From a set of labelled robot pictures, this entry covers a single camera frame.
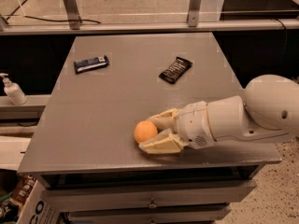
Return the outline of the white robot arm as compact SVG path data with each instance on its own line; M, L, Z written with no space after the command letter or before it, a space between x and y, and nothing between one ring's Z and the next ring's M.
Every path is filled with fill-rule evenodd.
M179 153L219 142L274 142L299 135L299 83L276 75L254 78L244 95L197 102L149 118L159 131L141 141L148 154Z

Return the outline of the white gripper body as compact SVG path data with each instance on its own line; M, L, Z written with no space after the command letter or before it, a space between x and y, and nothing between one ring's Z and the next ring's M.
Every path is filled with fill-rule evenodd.
M207 121L207 103L186 105L175 117L176 132L189 147L200 149L214 145Z

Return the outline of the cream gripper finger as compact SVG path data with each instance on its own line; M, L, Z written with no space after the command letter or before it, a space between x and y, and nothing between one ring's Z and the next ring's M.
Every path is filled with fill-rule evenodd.
M148 154L175 154L189 143L171 129L166 129L147 141L141 142L139 148Z
M158 130L176 129L176 116L179 110L177 108L168 109L160 114L151 116L148 121L152 122Z

